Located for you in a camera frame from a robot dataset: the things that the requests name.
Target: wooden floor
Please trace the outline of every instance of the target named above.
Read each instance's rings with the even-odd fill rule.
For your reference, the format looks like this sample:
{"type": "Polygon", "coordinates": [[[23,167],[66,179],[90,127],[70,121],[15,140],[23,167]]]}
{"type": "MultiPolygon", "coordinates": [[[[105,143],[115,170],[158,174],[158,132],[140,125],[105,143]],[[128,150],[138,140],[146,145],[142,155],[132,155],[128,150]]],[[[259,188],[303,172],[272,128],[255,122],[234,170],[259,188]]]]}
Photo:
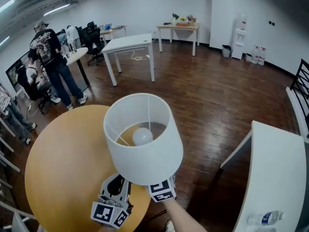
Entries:
{"type": "MultiPolygon", "coordinates": [[[[146,54],[137,51],[135,56],[146,54]]],[[[110,106],[137,92],[163,98],[172,109],[184,146],[183,162],[176,174],[177,200],[209,232],[228,232],[233,230],[244,197],[250,150],[222,174],[217,172],[219,166],[249,132],[252,120],[298,133],[285,92],[292,78],[273,67],[223,58],[205,46],[197,47],[195,57],[191,54],[191,44],[163,42],[160,53],[158,43],[154,42],[154,83],[148,61],[136,62],[129,53],[120,54],[121,74],[112,61],[117,87],[112,86],[104,61],[87,67],[85,58],[82,63],[91,83],[86,90],[87,104],[110,106]]],[[[82,80],[77,66],[70,68],[75,79],[82,80]]],[[[29,118],[38,124],[33,139],[65,111],[64,105],[58,104],[48,107],[45,116],[37,112],[29,118]]],[[[20,174],[7,170],[13,195],[20,209],[31,212],[24,183],[31,146],[22,146],[8,134],[5,138],[16,149],[14,154],[6,150],[5,153],[21,169],[20,174]]],[[[161,204],[151,203],[144,221],[163,209],[161,204]]],[[[143,222],[138,231],[162,231],[168,218],[165,214],[143,222]]]]}

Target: black t-shirt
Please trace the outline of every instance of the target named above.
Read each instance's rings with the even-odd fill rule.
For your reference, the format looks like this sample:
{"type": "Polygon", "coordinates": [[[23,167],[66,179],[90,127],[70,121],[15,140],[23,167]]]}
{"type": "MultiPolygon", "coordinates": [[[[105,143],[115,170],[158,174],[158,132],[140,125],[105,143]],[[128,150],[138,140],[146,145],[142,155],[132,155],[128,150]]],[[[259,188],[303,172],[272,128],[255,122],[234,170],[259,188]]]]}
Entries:
{"type": "Polygon", "coordinates": [[[31,41],[29,57],[33,61],[39,59],[45,69],[48,70],[62,61],[62,56],[56,52],[56,49],[61,50],[61,44],[56,33],[52,29],[45,29],[37,32],[31,41]]]}

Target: railing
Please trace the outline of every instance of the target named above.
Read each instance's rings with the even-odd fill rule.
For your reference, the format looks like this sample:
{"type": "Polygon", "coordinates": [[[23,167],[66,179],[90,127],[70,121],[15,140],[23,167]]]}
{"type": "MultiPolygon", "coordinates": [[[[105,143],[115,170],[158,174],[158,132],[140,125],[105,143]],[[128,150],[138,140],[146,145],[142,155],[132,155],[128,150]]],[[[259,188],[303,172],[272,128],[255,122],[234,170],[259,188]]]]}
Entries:
{"type": "Polygon", "coordinates": [[[306,125],[309,131],[309,64],[301,59],[300,65],[297,71],[297,74],[292,82],[290,90],[293,90],[295,93],[296,98],[300,104],[301,110],[303,111],[306,125]],[[299,98],[301,95],[304,98],[305,104],[303,104],[299,98]]]}

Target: person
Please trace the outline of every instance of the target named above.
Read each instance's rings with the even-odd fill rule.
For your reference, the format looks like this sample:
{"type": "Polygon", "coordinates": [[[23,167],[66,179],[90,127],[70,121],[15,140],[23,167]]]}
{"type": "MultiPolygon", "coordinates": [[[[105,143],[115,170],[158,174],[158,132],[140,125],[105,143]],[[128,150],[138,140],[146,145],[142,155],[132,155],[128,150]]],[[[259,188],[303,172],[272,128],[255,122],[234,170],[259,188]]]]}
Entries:
{"type": "Polygon", "coordinates": [[[28,145],[31,142],[29,131],[36,128],[37,125],[27,122],[13,101],[10,93],[0,82],[0,114],[13,126],[18,138],[28,145]]]}
{"type": "Polygon", "coordinates": [[[73,76],[64,63],[64,58],[60,53],[61,44],[52,29],[47,29],[48,24],[39,21],[34,26],[36,35],[30,43],[29,58],[33,61],[38,75],[42,75],[41,65],[45,67],[45,71],[51,84],[55,87],[58,96],[67,106],[68,110],[73,109],[71,99],[63,87],[60,75],[66,82],[73,96],[76,97],[79,104],[85,104],[87,95],[77,87],[73,76]]]}
{"type": "Polygon", "coordinates": [[[62,54],[69,53],[70,50],[69,50],[69,45],[68,45],[68,40],[67,40],[67,34],[64,29],[60,31],[60,34],[58,35],[58,39],[61,44],[61,53],[62,54]]]}
{"type": "MultiPolygon", "coordinates": [[[[165,225],[165,232],[207,232],[193,217],[191,217],[173,198],[162,201],[170,220],[165,225]]],[[[114,228],[104,226],[99,232],[116,232],[114,228]]]]}
{"type": "Polygon", "coordinates": [[[79,39],[78,31],[76,27],[70,25],[67,26],[67,37],[73,39],[72,45],[73,49],[82,48],[81,41],[79,39]]]}
{"type": "Polygon", "coordinates": [[[51,84],[48,76],[45,76],[44,74],[42,74],[41,76],[38,75],[38,71],[36,70],[34,63],[32,62],[32,58],[29,58],[29,64],[25,72],[26,73],[21,72],[21,74],[26,74],[27,81],[30,86],[36,85],[38,91],[50,88],[50,100],[54,103],[61,102],[61,99],[58,97],[57,91],[51,84]]]}

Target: lamp shade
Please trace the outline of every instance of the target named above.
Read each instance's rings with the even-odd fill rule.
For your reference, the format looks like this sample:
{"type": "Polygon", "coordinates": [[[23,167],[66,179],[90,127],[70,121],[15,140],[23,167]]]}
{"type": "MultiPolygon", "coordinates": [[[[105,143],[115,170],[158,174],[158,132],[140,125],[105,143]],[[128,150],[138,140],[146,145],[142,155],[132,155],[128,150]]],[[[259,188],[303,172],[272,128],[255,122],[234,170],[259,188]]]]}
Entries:
{"type": "Polygon", "coordinates": [[[171,177],[183,159],[183,144],[169,105],[160,97],[147,93],[125,96],[107,111],[104,133],[113,163],[128,181],[138,185],[155,185],[171,177]],[[161,124],[164,131],[144,145],[130,146],[121,135],[138,124],[161,124]]]}

